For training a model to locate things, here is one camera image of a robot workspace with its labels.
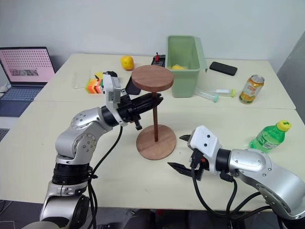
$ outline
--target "laptop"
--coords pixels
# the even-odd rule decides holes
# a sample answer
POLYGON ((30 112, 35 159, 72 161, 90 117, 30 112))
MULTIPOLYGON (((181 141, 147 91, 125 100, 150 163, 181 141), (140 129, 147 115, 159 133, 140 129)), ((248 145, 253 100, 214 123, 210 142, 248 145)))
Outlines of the laptop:
POLYGON ((55 72, 46 47, 0 48, 11 88, 0 98, 0 116, 19 117, 55 72))

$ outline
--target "pink screen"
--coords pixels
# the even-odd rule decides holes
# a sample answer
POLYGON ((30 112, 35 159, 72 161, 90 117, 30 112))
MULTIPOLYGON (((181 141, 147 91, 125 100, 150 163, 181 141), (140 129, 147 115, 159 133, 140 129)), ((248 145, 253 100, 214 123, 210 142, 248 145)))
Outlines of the pink screen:
POLYGON ((2 49, 0 60, 11 82, 48 82, 55 74, 46 49, 2 49))

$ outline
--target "orange soda can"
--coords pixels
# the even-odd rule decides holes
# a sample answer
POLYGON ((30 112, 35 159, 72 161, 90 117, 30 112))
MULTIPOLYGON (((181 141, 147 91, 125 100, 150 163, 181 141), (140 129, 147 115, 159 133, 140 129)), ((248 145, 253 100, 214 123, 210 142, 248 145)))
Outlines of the orange soda can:
POLYGON ((260 75, 251 76, 245 86, 241 94, 239 95, 240 102, 244 104, 250 104, 257 97, 257 94, 262 89, 264 85, 265 79, 260 75))

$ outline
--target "yellow fruit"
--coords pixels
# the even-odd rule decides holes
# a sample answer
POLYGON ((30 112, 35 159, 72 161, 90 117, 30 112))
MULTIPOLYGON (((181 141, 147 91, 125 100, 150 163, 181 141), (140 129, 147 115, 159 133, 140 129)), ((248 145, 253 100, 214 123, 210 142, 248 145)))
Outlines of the yellow fruit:
POLYGON ((172 69, 174 69, 174 70, 186 70, 186 68, 181 67, 181 66, 178 65, 178 64, 174 65, 174 66, 172 67, 172 69))
POLYGON ((134 68, 133 58, 131 56, 123 56, 121 58, 121 64, 125 70, 132 70, 134 68))

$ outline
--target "black cable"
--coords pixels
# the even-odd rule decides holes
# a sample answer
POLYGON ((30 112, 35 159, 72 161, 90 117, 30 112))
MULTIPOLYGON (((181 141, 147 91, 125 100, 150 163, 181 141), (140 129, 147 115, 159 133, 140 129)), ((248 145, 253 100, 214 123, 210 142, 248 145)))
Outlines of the black cable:
POLYGON ((96 216, 95 216, 95 207, 93 204, 91 181, 88 182, 88 193, 89 193, 89 201, 90 201, 90 207, 92 213, 92 220, 88 228, 91 228, 91 225, 93 224, 93 229, 96 229, 96 216))
POLYGON ((278 222, 278 226, 280 227, 280 229, 284 229, 282 220, 279 216, 277 216, 277 222, 278 222))
POLYGON ((268 206, 263 206, 263 207, 260 207, 260 208, 257 208, 249 213, 245 213, 243 214, 242 216, 240 217, 237 217, 237 218, 231 218, 232 221, 241 221, 241 220, 244 220, 252 215, 255 215, 256 213, 260 212, 260 211, 263 211, 263 210, 266 210, 266 209, 271 209, 271 207, 268 205, 268 206))
POLYGON ((207 209, 207 211, 211 214, 213 214, 214 216, 216 217, 219 217, 219 218, 229 218, 230 220, 233 220, 233 221, 240 221, 240 220, 244 220, 260 211, 263 211, 263 210, 266 210, 266 209, 271 209, 270 206, 264 206, 264 207, 261 207, 261 208, 257 208, 249 213, 246 213, 240 217, 237 217, 237 218, 232 218, 232 215, 235 214, 236 212, 238 212, 239 209, 241 209, 247 202, 249 202, 251 199, 253 199, 254 197, 258 196, 259 194, 258 193, 253 193, 252 195, 250 195, 247 199, 245 199, 240 205, 237 206, 237 208, 235 208, 232 212, 230 212, 229 214, 219 214, 217 212, 215 212, 214 210, 212 210, 207 204, 206 202, 204 201, 204 199, 202 198, 201 194, 200 194, 200 191, 199 191, 199 188, 198 188, 198 184, 197 184, 197 180, 196 180, 196 177, 195 177, 195 168, 191 168, 191 174, 192 174, 192 179, 193 179, 193 183, 194 183, 194 187, 195 187, 195 191, 196 191, 196 194, 201 202, 201 204, 205 207, 205 209, 207 209))
POLYGON ((101 163, 103 162, 103 160, 105 160, 105 158, 108 156, 108 154, 116 147, 116 145, 118 144, 121 136, 122 136, 122 132, 123 132, 123 127, 121 126, 120 128, 120 133, 118 138, 116 139, 115 143, 113 144, 113 146, 108 150, 108 152, 101 158, 101 160, 96 164, 96 166, 94 167, 92 174, 95 173, 95 171, 98 169, 98 167, 101 165, 101 163))
POLYGON ((198 188, 198 184, 197 184, 197 180, 195 177, 195 168, 191 168, 191 174, 192 174, 192 179, 193 179, 193 183, 194 183, 194 187, 195 187, 195 192, 197 194, 197 197, 199 198, 199 201, 201 202, 201 204, 205 207, 205 209, 207 209, 208 212, 212 213, 213 215, 215 215, 216 217, 220 217, 220 218, 226 218, 227 214, 219 214, 215 211, 213 211, 204 201, 204 199, 202 198, 199 188, 198 188))
MULTIPOLYGON (((108 150, 108 152, 96 164, 93 171, 91 172, 91 177, 93 177, 94 173, 96 172, 98 167, 101 165, 101 163, 105 160, 105 158, 109 155, 109 153, 116 147, 116 145, 118 144, 118 142, 119 142, 119 140, 122 136, 122 132, 123 132, 123 127, 121 126, 120 127, 120 132, 119 132, 119 135, 118 135, 116 141, 111 146, 111 148, 108 150)), ((92 214, 92 220, 91 220, 91 222, 88 226, 88 229, 90 229, 92 225, 93 225, 93 228, 96 229, 96 214, 97 214, 97 210, 98 210, 98 205, 97 205, 97 198, 96 198, 94 189, 93 189, 92 184, 91 184, 91 179, 88 181, 88 193, 89 193, 89 199, 90 199, 90 205, 91 205, 91 214, 92 214)))
POLYGON ((236 193, 237 193, 237 182, 236 182, 236 180, 233 179, 233 183, 234 183, 234 189, 233 189, 232 195, 231 195, 231 197, 230 197, 230 199, 229 199, 229 202, 228 202, 228 204, 227 204, 227 208, 226 208, 226 210, 225 210, 225 213, 226 213, 227 215, 230 214, 230 208, 231 208, 231 205, 232 205, 233 200, 234 200, 234 198, 235 198, 235 196, 236 196, 236 193))
POLYGON ((246 205, 246 203, 248 203, 251 199, 253 199, 254 197, 259 196, 259 195, 261 195, 260 192, 255 192, 255 193, 251 194, 243 202, 241 202, 240 205, 238 205, 231 213, 238 212, 244 205, 246 205))

